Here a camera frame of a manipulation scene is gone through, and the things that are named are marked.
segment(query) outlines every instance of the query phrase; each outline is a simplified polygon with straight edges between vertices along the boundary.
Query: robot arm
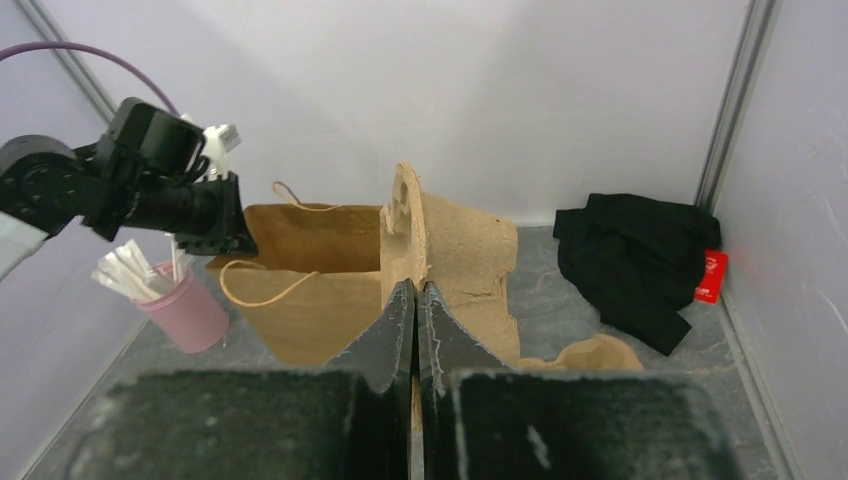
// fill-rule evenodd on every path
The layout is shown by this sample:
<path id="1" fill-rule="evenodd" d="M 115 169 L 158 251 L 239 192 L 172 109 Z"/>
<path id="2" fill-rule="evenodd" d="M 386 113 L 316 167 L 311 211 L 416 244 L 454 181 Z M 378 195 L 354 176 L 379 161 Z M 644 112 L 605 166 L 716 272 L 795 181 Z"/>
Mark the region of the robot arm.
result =
<path id="1" fill-rule="evenodd" d="M 256 255 L 238 176 L 203 155 L 205 144 L 200 128 L 136 98 L 95 144 L 9 141 L 0 148 L 0 279 L 77 216 L 108 241 L 128 226 L 173 233 L 193 255 Z"/>

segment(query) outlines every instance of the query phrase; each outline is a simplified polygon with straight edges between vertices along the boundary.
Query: pink pencil holder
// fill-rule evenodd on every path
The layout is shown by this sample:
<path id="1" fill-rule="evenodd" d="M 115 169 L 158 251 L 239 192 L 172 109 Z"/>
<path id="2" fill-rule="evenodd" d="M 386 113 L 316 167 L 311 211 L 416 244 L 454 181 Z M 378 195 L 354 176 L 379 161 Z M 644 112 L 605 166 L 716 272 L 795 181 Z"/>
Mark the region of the pink pencil holder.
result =
<path id="1" fill-rule="evenodd" d="M 168 274 L 171 262 L 156 266 Z M 197 353 L 215 345 L 229 327 L 230 316 L 203 283 L 187 269 L 171 292 L 152 302 L 133 301 L 185 353 Z"/>

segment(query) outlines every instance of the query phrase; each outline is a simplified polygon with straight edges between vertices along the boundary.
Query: black garment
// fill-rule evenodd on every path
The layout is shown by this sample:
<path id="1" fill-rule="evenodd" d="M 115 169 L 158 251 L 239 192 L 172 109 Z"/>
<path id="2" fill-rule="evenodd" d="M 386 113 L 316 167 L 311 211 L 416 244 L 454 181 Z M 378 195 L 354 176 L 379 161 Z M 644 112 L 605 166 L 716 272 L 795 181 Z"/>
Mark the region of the black garment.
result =
<path id="1" fill-rule="evenodd" d="M 663 355 L 692 328 L 677 310 L 692 303 L 718 220 L 691 205 L 636 195 L 589 196 L 558 210 L 559 269 L 612 325 Z"/>

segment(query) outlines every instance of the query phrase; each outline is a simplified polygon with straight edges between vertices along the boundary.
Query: red label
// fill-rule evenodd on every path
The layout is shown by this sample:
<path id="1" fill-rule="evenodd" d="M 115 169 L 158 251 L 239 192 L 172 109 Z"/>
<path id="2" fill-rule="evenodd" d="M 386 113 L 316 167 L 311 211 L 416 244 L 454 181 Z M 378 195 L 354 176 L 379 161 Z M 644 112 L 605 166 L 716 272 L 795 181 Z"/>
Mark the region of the red label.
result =
<path id="1" fill-rule="evenodd" d="M 715 304 L 721 293 L 721 281 L 724 280 L 724 272 L 727 270 L 727 254 L 716 250 L 707 250 L 707 263 L 704 269 L 704 278 L 695 289 L 695 300 Z"/>

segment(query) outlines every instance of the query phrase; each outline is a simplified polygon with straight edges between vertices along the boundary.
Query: gray tile floor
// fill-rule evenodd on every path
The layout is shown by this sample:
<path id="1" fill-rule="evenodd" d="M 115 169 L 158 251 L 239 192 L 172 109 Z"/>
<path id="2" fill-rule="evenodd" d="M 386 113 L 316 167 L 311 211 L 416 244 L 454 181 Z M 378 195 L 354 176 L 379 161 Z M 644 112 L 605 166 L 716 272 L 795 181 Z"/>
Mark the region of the gray tile floor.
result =
<path id="1" fill-rule="evenodd" d="M 205 275 L 201 278 L 220 295 L 214 281 Z M 702 304 L 688 307 L 683 315 L 693 329 L 670 357 L 664 357 L 600 324 L 594 309 L 557 270 L 556 243 L 551 238 L 550 228 L 519 230 L 518 264 L 509 277 L 508 288 L 510 311 L 518 319 L 522 356 L 552 359 L 566 345 L 598 332 L 621 338 L 634 348 L 646 369 L 687 373 L 706 388 L 722 413 L 747 478 L 777 478 L 725 338 L 720 308 Z M 155 326 L 146 325 L 115 360 L 92 390 L 92 395 L 149 371 L 281 368 L 238 313 L 234 309 L 230 313 L 234 320 L 225 339 L 216 347 L 195 355 L 182 354 Z M 74 446 L 87 428 L 87 408 L 88 402 L 70 419 L 28 478 L 63 478 Z M 413 478 L 423 478 L 420 445 L 420 436 L 413 438 L 413 447 L 417 447 L 419 453 L 413 458 Z"/>

